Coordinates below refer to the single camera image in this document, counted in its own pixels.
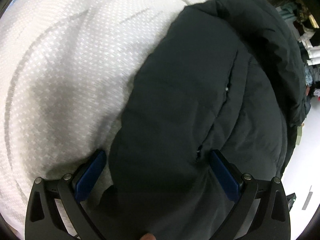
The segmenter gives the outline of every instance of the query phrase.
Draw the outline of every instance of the blue pad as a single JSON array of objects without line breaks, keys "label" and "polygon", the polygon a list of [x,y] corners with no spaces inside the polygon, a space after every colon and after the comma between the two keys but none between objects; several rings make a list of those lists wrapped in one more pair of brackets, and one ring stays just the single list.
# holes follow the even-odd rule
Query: blue pad
[{"label": "blue pad", "polygon": [[218,153],[212,151],[209,164],[228,199],[237,203],[241,197],[241,187],[227,167],[232,169],[230,163],[222,155],[219,157]]},{"label": "blue pad", "polygon": [[92,158],[76,174],[74,186],[75,199],[78,203],[88,198],[93,186],[107,164],[107,155],[103,150],[97,150]]}]

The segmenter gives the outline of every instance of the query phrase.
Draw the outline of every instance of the white textured fabric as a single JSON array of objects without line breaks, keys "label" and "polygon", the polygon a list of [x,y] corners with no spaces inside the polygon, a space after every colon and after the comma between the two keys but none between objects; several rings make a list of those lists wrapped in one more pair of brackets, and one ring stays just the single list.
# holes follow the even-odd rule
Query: white textured fabric
[{"label": "white textured fabric", "polygon": [[[203,1],[17,0],[5,12],[0,212],[22,235],[34,179],[60,178],[109,149],[135,72],[183,7]],[[87,208],[111,183],[106,168]]]}]

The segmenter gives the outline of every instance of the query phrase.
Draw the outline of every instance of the white surface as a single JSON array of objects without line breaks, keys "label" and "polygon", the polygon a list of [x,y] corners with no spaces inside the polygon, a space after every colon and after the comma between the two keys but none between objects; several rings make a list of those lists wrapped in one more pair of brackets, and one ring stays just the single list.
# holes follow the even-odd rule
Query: white surface
[{"label": "white surface", "polygon": [[[34,179],[60,178],[109,149],[135,72],[184,6],[203,1],[17,0],[5,12],[0,212],[22,235]],[[105,169],[88,206],[111,183]]]},{"label": "white surface", "polygon": [[[296,146],[282,177],[286,194],[295,192],[297,196],[290,211],[291,240],[303,232],[320,204],[320,102],[313,98],[311,105],[302,128],[300,145]],[[312,197],[307,209],[302,210],[310,188]]]}]

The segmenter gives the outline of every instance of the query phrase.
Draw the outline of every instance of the pile of clothes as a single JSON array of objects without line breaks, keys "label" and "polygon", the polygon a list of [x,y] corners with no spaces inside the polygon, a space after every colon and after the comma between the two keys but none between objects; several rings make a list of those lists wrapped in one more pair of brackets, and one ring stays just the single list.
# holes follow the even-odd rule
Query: pile of clothes
[{"label": "pile of clothes", "polygon": [[305,65],[306,113],[311,108],[311,98],[320,100],[320,29],[303,0],[268,0],[277,8],[292,30],[300,47]]}]

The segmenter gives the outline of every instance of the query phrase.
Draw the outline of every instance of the silver rivet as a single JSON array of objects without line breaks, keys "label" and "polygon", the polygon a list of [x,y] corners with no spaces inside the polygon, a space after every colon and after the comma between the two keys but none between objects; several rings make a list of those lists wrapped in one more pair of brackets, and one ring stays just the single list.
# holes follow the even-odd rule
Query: silver rivet
[{"label": "silver rivet", "polygon": [[36,184],[39,184],[39,183],[41,182],[41,180],[42,180],[42,179],[41,179],[40,177],[39,177],[39,178],[36,178],[36,179],[35,179],[35,183],[36,183]]},{"label": "silver rivet", "polygon": [[279,179],[278,177],[274,177],[273,180],[276,184],[279,184],[281,182],[281,179]]},{"label": "silver rivet", "polygon": [[245,174],[243,174],[243,178],[246,180],[250,180],[250,179],[252,179],[252,176],[249,173],[245,173]]},{"label": "silver rivet", "polygon": [[72,177],[72,175],[71,175],[70,173],[67,173],[67,174],[65,174],[65,175],[63,176],[63,179],[64,179],[64,180],[69,180],[69,179],[71,179],[71,177]]}]

